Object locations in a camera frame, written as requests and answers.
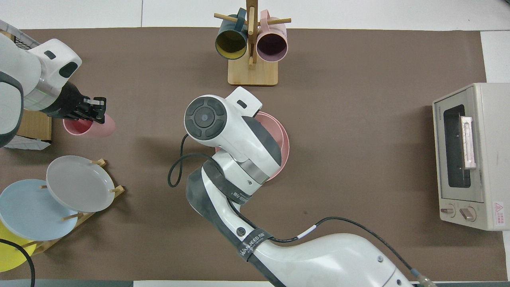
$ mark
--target plate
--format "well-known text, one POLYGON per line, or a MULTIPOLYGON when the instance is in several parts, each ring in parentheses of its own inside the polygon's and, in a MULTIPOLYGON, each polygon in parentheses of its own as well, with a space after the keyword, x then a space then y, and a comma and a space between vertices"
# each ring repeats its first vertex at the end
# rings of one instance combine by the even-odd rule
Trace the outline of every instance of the plate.
POLYGON ((63 206, 78 212, 103 210, 112 204, 115 193, 110 175, 89 159, 66 155, 52 161, 46 171, 46 185, 63 206))
MULTIPOLYGON (((255 119, 269 132, 269 134, 274 138, 278 146, 280 147, 280 151, 282 153, 282 164, 280 168, 272 175, 267 181, 273 179, 277 176, 280 171, 284 168, 287 163, 287 159, 289 159, 289 136, 285 131, 283 125, 272 115, 259 111, 255 115, 255 119)), ((215 152, 218 152, 221 148, 216 147, 215 152)))
POLYGON ((60 205, 41 185, 44 180, 17 181, 0 194, 0 219, 12 233, 33 241, 61 238, 71 232, 77 218, 62 221, 76 212, 60 205))
MULTIPOLYGON (((3 223, 0 221, 0 238, 9 240, 11 242, 14 242, 18 245, 25 245, 27 243, 32 242, 32 240, 21 238, 18 235, 12 233, 3 225, 3 223)), ((25 251, 32 255, 34 253, 34 250, 36 248, 36 245, 30 245, 28 247, 25 247, 25 251)), ((25 256, 16 248, 0 243, 0 272, 4 272, 7 270, 11 270, 13 268, 16 268, 23 264, 27 259, 25 256)))

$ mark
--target light blue plate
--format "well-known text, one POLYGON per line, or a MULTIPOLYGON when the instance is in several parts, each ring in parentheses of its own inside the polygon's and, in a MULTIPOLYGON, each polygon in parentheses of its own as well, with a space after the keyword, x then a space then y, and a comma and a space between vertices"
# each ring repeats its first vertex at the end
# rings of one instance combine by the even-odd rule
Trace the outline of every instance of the light blue plate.
POLYGON ((78 221, 63 217, 76 214, 59 204, 48 189, 39 187, 46 181, 17 181, 0 194, 0 220, 12 233, 34 241, 61 238, 71 232, 78 221))

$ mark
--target wooden base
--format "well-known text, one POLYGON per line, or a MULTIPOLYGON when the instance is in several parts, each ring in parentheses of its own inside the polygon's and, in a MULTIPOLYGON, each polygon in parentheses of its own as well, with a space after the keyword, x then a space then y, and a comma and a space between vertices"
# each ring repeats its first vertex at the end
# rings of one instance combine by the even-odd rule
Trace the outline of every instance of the wooden base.
POLYGON ((233 86, 274 86, 278 83, 278 62, 258 59, 249 64, 248 51, 237 60, 228 61, 228 83, 233 86))

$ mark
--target black cable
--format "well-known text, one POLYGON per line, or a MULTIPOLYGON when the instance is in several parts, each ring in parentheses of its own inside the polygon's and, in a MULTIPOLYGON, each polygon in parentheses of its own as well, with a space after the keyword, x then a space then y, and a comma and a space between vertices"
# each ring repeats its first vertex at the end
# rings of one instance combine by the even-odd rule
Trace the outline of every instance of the black cable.
POLYGON ((388 247, 388 249, 391 250, 391 252, 393 252, 393 254, 395 254, 395 256, 409 269, 411 270, 412 267, 411 265, 409 265, 405 260, 404 258, 402 258, 402 256, 400 256, 400 254, 398 254, 398 252, 393 249, 393 247, 391 247, 390 244, 388 244, 384 239, 382 239, 379 235, 377 235, 375 232, 373 232, 372 230, 366 228, 365 226, 359 224, 358 222, 356 221, 352 221, 350 219, 347 219, 347 218, 343 218, 343 217, 326 217, 326 218, 323 218, 321 220, 319 220, 319 222, 317 222, 315 225, 316 226, 319 226, 320 224, 328 221, 328 220, 341 220, 341 221, 345 221, 345 222, 349 222, 349 223, 352 223, 358 227, 361 227, 363 230, 367 231, 368 233, 370 233, 371 235, 373 235, 375 238, 377 238, 379 241, 381 241, 384 245, 386 245, 386 247, 388 247))
POLYGON ((230 198, 226 198, 228 204, 230 205, 230 208, 232 208, 232 210, 237 214, 237 216, 239 216, 239 218, 241 218, 244 222, 246 222, 249 226, 251 226, 253 229, 257 229, 258 227, 255 225, 255 223, 251 222, 248 218, 244 217, 244 215, 242 215, 238 210, 237 208, 234 206, 234 204, 232 203, 232 200, 230 198))
MULTIPOLYGON (((183 156, 184 141, 186 140, 187 137, 188 137, 188 134, 185 134, 183 136, 183 140, 181 141, 181 152, 179 153, 179 157, 183 156)), ((181 182, 181 176, 183 175, 183 162, 181 161, 181 164, 179 166, 179 177, 177 177, 177 181, 175 182, 175 184, 172 184, 170 181, 170 175, 172 174, 172 172, 173 172, 173 169, 170 169, 170 172, 168 173, 168 185, 170 185, 171 187, 176 187, 179 185, 179 182, 181 182)))
POLYGON ((272 237, 270 238, 269 240, 273 241, 273 242, 278 242, 278 243, 289 243, 289 242, 293 242, 293 241, 296 241, 298 240, 299 237, 293 237, 293 238, 289 238, 289 239, 278 239, 276 237, 272 237))
POLYGON ((25 258, 27 259, 29 266, 30 266, 30 287, 34 287, 35 286, 35 267, 34 267, 34 262, 30 258, 30 255, 25 251, 25 249, 23 249, 23 247, 21 247, 20 245, 14 243, 12 241, 0 238, 0 243, 15 247, 25 256, 25 258))
POLYGON ((213 164, 216 166, 216 168, 222 172, 222 168, 220 167, 220 165, 216 162, 216 160, 214 160, 214 158, 206 155, 206 154, 201 154, 201 153, 190 153, 190 154, 186 154, 186 155, 183 155, 181 156, 180 158, 178 158, 172 165, 172 167, 170 168, 170 170, 168 171, 168 185, 170 185, 170 187, 176 187, 179 185, 179 182, 181 181, 181 174, 179 174, 179 178, 177 178, 177 182, 175 184, 173 184, 171 182, 171 175, 172 175, 172 172, 173 170, 175 169, 175 167, 177 166, 178 163, 182 162, 183 160, 187 159, 188 157, 193 157, 193 156, 197 156, 197 157, 204 157, 206 159, 210 159, 213 164))

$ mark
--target pink mug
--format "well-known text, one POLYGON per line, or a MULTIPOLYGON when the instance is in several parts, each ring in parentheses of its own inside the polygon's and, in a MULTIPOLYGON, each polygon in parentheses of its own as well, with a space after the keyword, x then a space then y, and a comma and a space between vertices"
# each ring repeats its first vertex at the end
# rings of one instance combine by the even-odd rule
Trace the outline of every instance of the pink mug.
POLYGON ((264 10, 260 13, 260 29, 257 37, 257 54, 267 62, 278 62, 287 54, 287 28, 285 24, 268 25, 267 21, 278 20, 264 10))
POLYGON ((105 114, 104 124, 92 121, 85 121, 83 119, 79 119, 77 121, 65 119, 64 129, 68 133, 77 136, 90 138, 106 137, 111 135, 115 131, 115 122, 107 114, 105 114))

